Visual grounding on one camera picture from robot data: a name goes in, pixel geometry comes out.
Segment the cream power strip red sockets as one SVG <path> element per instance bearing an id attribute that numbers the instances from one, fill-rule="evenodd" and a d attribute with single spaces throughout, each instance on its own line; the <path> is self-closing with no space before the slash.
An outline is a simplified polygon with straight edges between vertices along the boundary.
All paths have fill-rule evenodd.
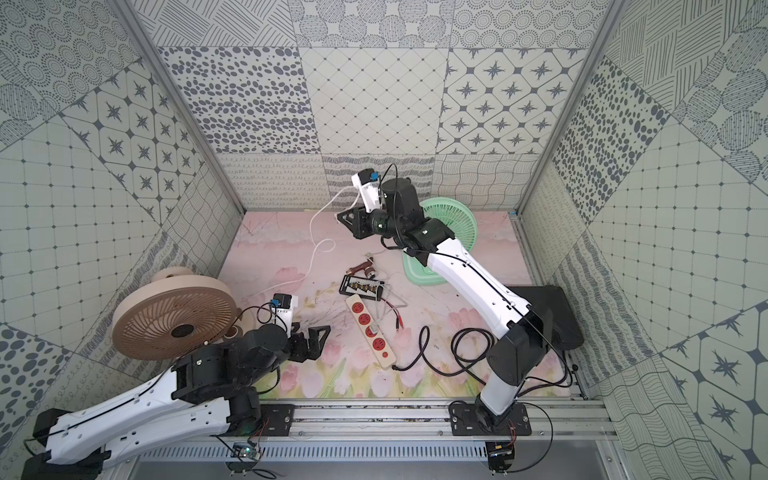
<path id="1" fill-rule="evenodd" d="M 390 342 L 377 327 L 373 315 L 359 295 L 346 299 L 346 304 L 354 317 L 355 324 L 360 328 L 365 340 L 371 348 L 376 361 L 382 369 L 391 369 L 397 361 Z"/>

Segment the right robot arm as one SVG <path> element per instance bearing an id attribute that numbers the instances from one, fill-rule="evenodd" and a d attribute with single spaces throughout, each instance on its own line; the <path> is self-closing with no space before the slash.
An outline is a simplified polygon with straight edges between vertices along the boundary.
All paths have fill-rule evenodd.
<path id="1" fill-rule="evenodd" d="M 453 286 L 496 338 L 486 354 L 491 373 L 477 404 L 487 419 L 503 418 L 521 396 L 528 374 L 553 349 L 551 315 L 537 313 L 476 261 L 450 227 L 427 216 L 410 179 L 382 181 L 376 171 L 365 169 L 351 176 L 351 187 L 362 204 L 339 213 L 337 220 L 354 238 L 393 240 L 393 249 Z"/>

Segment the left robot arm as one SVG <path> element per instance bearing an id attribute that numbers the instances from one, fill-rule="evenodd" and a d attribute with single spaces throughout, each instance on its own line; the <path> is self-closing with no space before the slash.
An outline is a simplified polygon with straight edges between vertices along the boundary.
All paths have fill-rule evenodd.
<path id="1" fill-rule="evenodd" d="M 318 359 L 331 329 L 301 332 L 264 325 L 242 337 L 204 345 L 157 377 L 80 411 L 51 408 L 36 419 L 43 446 L 24 464 L 25 479 L 95 479 L 124 460 L 199 437 L 285 436 L 292 406 L 263 410 L 255 384 L 286 361 Z"/>

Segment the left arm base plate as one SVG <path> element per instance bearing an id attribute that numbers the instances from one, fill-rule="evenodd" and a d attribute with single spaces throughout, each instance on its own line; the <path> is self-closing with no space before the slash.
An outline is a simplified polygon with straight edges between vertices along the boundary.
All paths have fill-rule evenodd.
<path id="1" fill-rule="evenodd" d="M 243 437 L 288 437 L 295 410 L 294 404 L 263 404 L 242 420 L 235 432 Z"/>

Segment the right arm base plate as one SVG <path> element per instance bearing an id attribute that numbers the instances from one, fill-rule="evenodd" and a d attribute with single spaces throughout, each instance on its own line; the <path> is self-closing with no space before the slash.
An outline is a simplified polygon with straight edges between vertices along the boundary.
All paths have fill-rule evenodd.
<path id="1" fill-rule="evenodd" d="M 463 400 L 451 402 L 448 407 L 452 434 L 469 436 L 530 436 L 532 428 L 526 407 L 521 402 L 513 404 L 503 415 L 495 415 L 481 404 L 469 404 Z"/>

